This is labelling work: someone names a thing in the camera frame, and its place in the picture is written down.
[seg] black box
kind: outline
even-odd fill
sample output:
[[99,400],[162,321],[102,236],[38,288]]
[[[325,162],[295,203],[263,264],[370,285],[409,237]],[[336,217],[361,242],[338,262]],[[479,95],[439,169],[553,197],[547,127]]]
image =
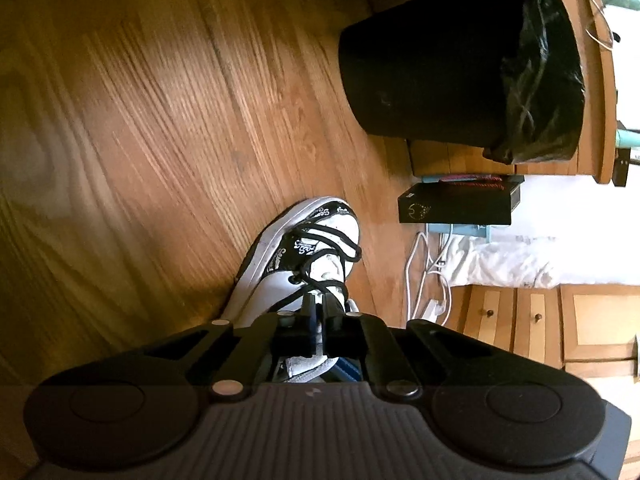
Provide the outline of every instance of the black box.
[[420,183],[398,197],[403,224],[511,225],[522,175]]

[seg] wooden desk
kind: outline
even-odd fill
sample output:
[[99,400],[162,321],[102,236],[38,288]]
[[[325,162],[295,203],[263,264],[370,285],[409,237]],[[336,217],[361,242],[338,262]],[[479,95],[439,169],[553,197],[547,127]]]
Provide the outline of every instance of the wooden desk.
[[[408,0],[370,0],[375,12]],[[616,86],[611,52],[589,37],[586,27],[604,43],[609,40],[606,20],[598,8],[601,0],[563,0],[571,19],[586,86],[584,121],[580,143],[572,160],[506,166],[482,157],[482,148],[414,140],[410,153],[414,174],[590,174],[607,184],[611,180],[616,151]]]

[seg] silver screw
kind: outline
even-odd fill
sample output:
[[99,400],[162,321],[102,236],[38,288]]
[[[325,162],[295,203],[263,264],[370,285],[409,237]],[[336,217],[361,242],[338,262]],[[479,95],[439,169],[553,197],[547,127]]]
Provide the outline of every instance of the silver screw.
[[244,386],[242,386],[242,383],[239,383],[238,381],[224,379],[223,381],[213,383],[211,389],[214,393],[227,397],[241,393]]
[[386,390],[396,397],[409,397],[417,393],[418,385],[412,381],[391,381],[386,386]]

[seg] trash can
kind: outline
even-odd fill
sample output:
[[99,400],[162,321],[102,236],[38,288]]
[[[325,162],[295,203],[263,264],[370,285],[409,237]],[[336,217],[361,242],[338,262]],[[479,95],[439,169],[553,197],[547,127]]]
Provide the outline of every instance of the trash can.
[[369,134],[479,146],[504,164],[577,148],[584,80],[562,0],[411,0],[346,28],[338,57]]

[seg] ridged gray surface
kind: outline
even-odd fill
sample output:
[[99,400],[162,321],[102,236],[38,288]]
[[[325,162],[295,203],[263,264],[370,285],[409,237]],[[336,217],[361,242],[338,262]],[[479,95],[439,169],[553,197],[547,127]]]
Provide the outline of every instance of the ridged gray surface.
[[411,406],[366,383],[263,384],[237,404],[212,406],[191,438],[156,462],[114,473],[44,463],[33,480],[600,480],[580,463],[513,474],[444,446]]

